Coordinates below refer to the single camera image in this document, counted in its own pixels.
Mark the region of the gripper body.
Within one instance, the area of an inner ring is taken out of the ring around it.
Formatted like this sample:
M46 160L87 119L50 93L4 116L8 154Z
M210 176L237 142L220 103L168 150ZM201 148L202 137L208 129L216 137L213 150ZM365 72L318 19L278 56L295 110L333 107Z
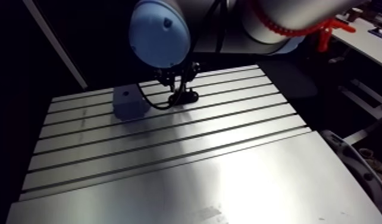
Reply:
M199 63L186 61L168 69L153 69L153 77L164 86L174 86L177 77L180 82L191 82L200 70L201 65Z

